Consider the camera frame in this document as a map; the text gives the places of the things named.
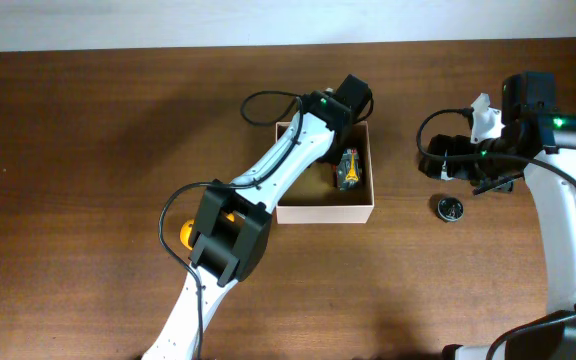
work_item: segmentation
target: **black round object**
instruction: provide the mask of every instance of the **black round object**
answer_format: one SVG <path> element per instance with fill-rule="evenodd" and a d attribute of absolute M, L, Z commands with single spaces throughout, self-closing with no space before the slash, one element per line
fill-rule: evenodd
<path fill-rule="evenodd" d="M 437 204 L 437 213 L 444 221 L 455 222 L 464 216 L 464 205 L 457 198 L 443 198 Z"/>

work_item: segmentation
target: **cardboard box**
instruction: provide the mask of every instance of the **cardboard box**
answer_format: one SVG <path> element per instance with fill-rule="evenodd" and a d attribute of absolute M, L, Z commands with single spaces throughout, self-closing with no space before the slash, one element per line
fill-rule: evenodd
<path fill-rule="evenodd" d="M 275 141 L 289 122 L 277 123 Z M 357 148 L 363 169 L 359 187 L 341 191 L 335 187 L 335 172 L 330 164 L 313 163 L 277 204 L 279 224 L 365 224 L 375 207 L 370 161 L 368 123 L 353 126 L 347 147 Z"/>

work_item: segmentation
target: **brown table surface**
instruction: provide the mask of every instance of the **brown table surface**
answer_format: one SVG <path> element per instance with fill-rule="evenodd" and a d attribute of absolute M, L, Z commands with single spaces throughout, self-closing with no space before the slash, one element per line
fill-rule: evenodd
<path fill-rule="evenodd" d="M 426 178 L 414 135 L 525 70 L 556 75 L 576 113 L 576 39 L 0 54 L 0 358 L 133 359 L 155 340 L 186 274 L 157 242 L 168 196 L 229 181 L 273 143 L 239 104 L 262 89 L 370 84 L 376 206 L 366 225 L 273 225 L 252 276 L 226 297 L 204 354 L 368 359 L 487 344 L 545 314 L 537 214 L 512 195 Z M 279 104 L 257 103 L 270 118 Z M 446 116 L 428 127 L 466 134 Z M 435 194 L 459 197 L 444 224 Z M 201 191 L 174 205 L 177 245 Z"/>

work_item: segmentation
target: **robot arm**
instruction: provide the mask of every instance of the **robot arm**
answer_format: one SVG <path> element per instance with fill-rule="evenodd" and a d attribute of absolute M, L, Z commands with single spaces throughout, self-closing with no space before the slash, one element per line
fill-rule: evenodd
<path fill-rule="evenodd" d="M 470 138 L 438 135 L 428 146 L 428 152 L 435 155 L 480 154 L 478 159 L 440 163 L 428 157 L 419 168 L 433 178 L 487 184 L 475 189 L 475 194 L 523 175 L 537 207 L 548 272 L 549 315 L 536 324 L 565 320 L 551 321 L 548 326 L 526 325 L 525 331 L 507 337 L 492 351 L 489 347 L 451 348 L 451 358 L 576 359 L 576 188 L 543 167 L 554 166 L 576 182 L 576 116 L 562 115 L 556 108 L 550 74 L 510 77 L 503 85 L 503 113 L 488 106 L 488 97 L 482 94 L 470 111 L 461 112 L 469 117 Z M 511 156 L 486 158 L 488 152 Z M 541 166 L 516 161 L 512 158 L 516 155 Z"/>
<path fill-rule="evenodd" d="M 259 263 L 279 199 L 313 162 L 339 162 L 350 127 L 371 97 L 368 86 L 352 75 L 335 93 L 300 97 L 300 111 L 255 165 L 231 185 L 206 190 L 186 240 L 203 285 L 202 330 L 228 291 Z M 229 214 L 240 216 L 243 225 Z M 192 359 L 199 337 L 197 291 L 188 274 L 161 334 L 142 359 Z"/>

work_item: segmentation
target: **white background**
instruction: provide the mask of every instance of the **white background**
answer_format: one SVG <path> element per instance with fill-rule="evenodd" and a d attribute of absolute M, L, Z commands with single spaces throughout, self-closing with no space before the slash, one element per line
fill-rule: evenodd
<path fill-rule="evenodd" d="M 576 0 L 0 0 L 0 51 L 576 36 Z"/>

